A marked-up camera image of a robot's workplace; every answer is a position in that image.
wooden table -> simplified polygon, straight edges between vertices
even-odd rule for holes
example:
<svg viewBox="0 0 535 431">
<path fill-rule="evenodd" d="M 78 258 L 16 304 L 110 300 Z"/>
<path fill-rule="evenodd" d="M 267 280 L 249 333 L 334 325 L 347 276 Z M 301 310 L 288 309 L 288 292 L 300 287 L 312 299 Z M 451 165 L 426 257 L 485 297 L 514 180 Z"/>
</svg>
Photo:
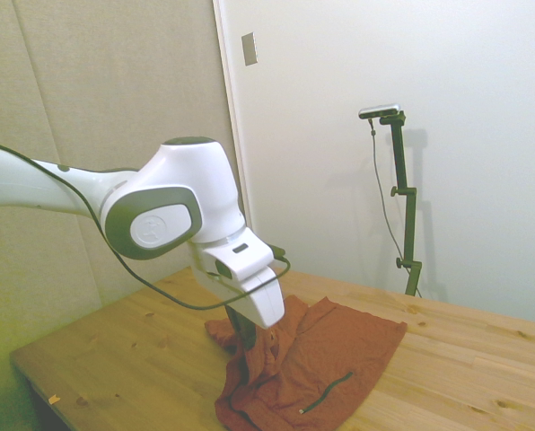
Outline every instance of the wooden table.
<svg viewBox="0 0 535 431">
<path fill-rule="evenodd" d="M 215 298 L 189 268 L 159 287 Z M 285 295 L 331 301 L 408 333 L 359 410 L 339 430 L 535 430 L 535 323 L 290 272 Z M 230 355 L 192 312 L 143 289 L 13 352 L 13 361 L 76 430 L 224 430 L 214 401 Z"/>
</svg>

black cable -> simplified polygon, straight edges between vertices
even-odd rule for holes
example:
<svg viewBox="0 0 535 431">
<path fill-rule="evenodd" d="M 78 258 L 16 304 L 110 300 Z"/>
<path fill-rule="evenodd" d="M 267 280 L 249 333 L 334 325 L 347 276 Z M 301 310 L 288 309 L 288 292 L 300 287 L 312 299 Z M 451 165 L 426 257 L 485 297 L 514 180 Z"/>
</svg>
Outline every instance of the black cable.
<svg viewBox="0 0 535 431">
<path fill-rule="evenodd" d="M 30 157 L 27 157 L 26 155 L 24 155 L 22 153 L 19 153 L 19 152 L 13 150 L 12 148 L 8 148 L 7 146 L 0 145 L 0 150 L 5 151 L 8 154 L 12 154 L 12 155 L 18 157 L 19 159 L 23 160 L 24 162 L 26 162 L 30 166 L 33 166 L 34 168 L 38 169 L 39 171 L 44 172 L 49 177 L 53 178 L 54 180 L 64 184 L 69 189 L 71 189 L 83 201 L 83 203 L 86 205 L 86 208 L 88 208 L 88 211 L 90 212 L 90 216 L 91 216 L 93 222 L 96 224 L 96 227 L 98 228 L 98 231 L 100 232 L 100 235 L 102 236 L 102 238 L 104 239 L 104 241 L 106 242 L 108 247 L 110 247 L 110 250 L 112 251 L 112 253 L 114 253 L 114 256 L 116 256 L 116 259 L 118 259 L 120 264 L 128 272 L 128 274 L 130 274 L 133 278 L 138 280 L 143 285 L 150 287 L 152 290 L 156 291 L 160 295 L 165 296 L 166 298 L 170 299 L 174 303 L 176 303 L 178 305 L 181 305 L 182 307 L 186 307 L 186 308 L 189 308 L 190 310 L 198 310 L 198 311 L 212 310 L 214 308 L 224 307 L 224 306 L 228 305 L 229 303 L 233 303 L 235 301 L 239 301 L 240 299 L 245 298 L 246 296 L 249 296 L 249 295 L 253 294 L 254 292 L 258 291 L 260 288 L 265 287 L 268 284 L 278 280 L 279 278 L 283 277 L 285 275 L 285 273 L 287 271 L 289 271 L 290 268 L 292 267 L 292 264 L 290 263 L 290 261 L 288 259 L 286 259 L 284 256 L 276 256 L 275 257 L 276 260 L 279 260 L 280 262 L 284 262 L 285 263 L 284 270 L 282 272 L 280 272 L 279 274 L 277 274 L 276 276 L 270 278 L 268 281 L 265 281 L 262 284 L 260 284 L 259 286 L 254 287 L 250 291 L 244 292 L 243 294 L 237 295 L 237 296 L 235 296 L 233 298 L 230 298 L 228 300 L 222 301 L 220 303 L 213 303 L 211 305 L 192 305 L 190 303 L 184 303 L 183 301 L 181 301 L 180 299 L 176 298 L 175 296 L 172 296 L 172 295 L 164 292 L 162 289 L 154 286 L 149 281 L 144 280 L 143 278 L 138 276 L 137 273 L 134 272 L 134 270 L 131 267 L 129 267 L 127 265 L 127 263 L 124 261 L 122 256 L 116 250 L 114 250 L 114 248 L 108 242 L 108 239 L 106 238 L 106 236 L 104 235 L 104 232 L 102 231 L 100 220 L 98 220 L 98 216 L 96 216 L 96 213 L 94 213 L 92 205 L 90 205 L 90 202 L 88 202 L 88 199 L 86 198 L 86 196 L 83 195 L 82 192 L 78 188 L 73 186 L 70 182 L 66 181 L 65 179 L 57 176 L 54 172 L 49 171 L 44 166 L 41 166 L 40 164 L 34 162 Z"/>
<path fill-rule="evenodd" d="M 379 172 L 377 170 L 377 151 L 376 151 L 376 144 L 375 144 L 375 135 L 376 135 L 376 132 L 375 132 L 375 128 L 373 127 L 373 119 L 367 119 L 369 121 L 369 125 L 371 126 L 372 128 L 372 140 L 373 140 L 373 167 L 375 168 L 375 178 L 377 179 L 377 185 L 379 186 L 379 196 L 382 198 L 382 209 L 383 209 L 383 218 L 385 219 L 385 223 L 387 225 L 387 229 L 390 231 L 390 235 L 391 235 L 391 239 L 393 240 L 393 242 L 395 243 L 395 247 L 397 248 L 397 252 L 399 254 L 399 258 L 401 260 L 403 260 L 403 253 L 401 253 L 401 248 L 399 247 L 399 244 L 397 242 L 397 240 L 395 239 L 395 235 L 393 234 L 393 231 L 391 230 L 391 224 L 390 224 L 390 220 L 389 218 L 387 217 L 387 211 L 385 209 L 385 198 L 383 197 L 383 187 L 382 187 L 382 182 L 381 180 L 379 179 Z M 405 268 L 405 270 L 408 272 L 408 274 L 410 274 L 410 271 L 409 271 L 409 268 Z M 417 293 L 419 294 L 419 297 L 420 298 L 423 298 L 423 296 L 421 295 L 421 292 L 419 292 L 419 288 L 417 287 Z"/>
</svg>

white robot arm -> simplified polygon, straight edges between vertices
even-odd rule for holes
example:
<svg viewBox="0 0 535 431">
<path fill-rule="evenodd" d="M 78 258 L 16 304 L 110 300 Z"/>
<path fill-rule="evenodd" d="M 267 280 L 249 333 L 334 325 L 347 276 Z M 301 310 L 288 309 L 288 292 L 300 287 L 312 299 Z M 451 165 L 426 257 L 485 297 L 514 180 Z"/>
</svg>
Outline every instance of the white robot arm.
<svg viewBox="0 0 535 431">
<path fill-rule="evenodd" d="M 223 148 L 205 137 L 162 144 L 139 171 L 91 172 L 33 161 L 62 182 L 0 147 L 0 207 L 36 207 L 92 216 L 110 247 L 154 259 L 188 242 L 198 283 L 222 300 L 256 289 L 230 306 L 262 328 L 284 315 L 272 249 L 248 227 Z"/>
</svg>

orange cloth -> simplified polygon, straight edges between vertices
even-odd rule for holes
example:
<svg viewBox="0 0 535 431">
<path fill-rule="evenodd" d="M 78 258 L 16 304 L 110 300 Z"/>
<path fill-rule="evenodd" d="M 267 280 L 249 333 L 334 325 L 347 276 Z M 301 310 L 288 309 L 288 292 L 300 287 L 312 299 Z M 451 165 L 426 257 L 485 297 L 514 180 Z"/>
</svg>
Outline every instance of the orange cloth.
<svg viewBox="0 0 535 431">
<path fill-rule="evenodd" d="M 206 322 L 206 330 L 220 346 L 237 347 L 215 402 L 220 422 L 232 431 L 323 431 L 339 427 L 371 392 L 407 324 L 327 297 L 308 307 L 292 295 L 278 324 L 256 327 L 256 344 L 248 351 L 227 319 Z M 300 412 L 330 385 L 320 404 Z"/>
</svg>

